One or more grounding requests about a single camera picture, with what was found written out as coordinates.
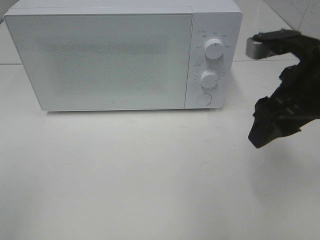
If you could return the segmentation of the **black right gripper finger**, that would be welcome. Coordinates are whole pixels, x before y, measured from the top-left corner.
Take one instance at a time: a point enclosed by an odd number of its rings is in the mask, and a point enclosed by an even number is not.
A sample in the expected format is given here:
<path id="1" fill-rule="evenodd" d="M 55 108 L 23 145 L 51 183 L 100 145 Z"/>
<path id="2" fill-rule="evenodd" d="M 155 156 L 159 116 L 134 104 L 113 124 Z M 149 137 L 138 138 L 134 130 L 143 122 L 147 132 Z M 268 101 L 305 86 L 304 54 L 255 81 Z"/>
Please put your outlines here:
<path id="1" fill-rule="evenodd" d="M 293 47 L 289 41 L 296 40 L 301 35 L 299 31 L 288 29 L 259 32 L 247 39 L 245 54 L 253 60 L 260 60 L 292 53 Z"/>
<path id="2" fill-rule="evenodd" d="M 297 121 L 288 119 L 284 106 L 271 97 L 264 97 L 256 102 L 253 117 L 248 139 L 256 148 L 300 132 Z"/>

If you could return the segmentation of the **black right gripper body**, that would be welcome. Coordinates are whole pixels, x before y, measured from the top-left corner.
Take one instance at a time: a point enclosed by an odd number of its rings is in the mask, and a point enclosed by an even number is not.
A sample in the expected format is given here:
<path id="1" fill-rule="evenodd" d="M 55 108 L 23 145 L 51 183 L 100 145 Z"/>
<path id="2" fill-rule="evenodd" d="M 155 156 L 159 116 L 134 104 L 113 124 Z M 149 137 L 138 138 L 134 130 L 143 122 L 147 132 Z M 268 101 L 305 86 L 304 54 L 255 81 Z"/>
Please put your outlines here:
<path id="1" fill-rule="evenodd" d="M 320 118 L 320 41 L 304 35 L 277 39 L 272 51 L 292 53 L 299 63 L 286 67 L 269 98 L 271 122 L 280 132 L 299 132 Z"/>

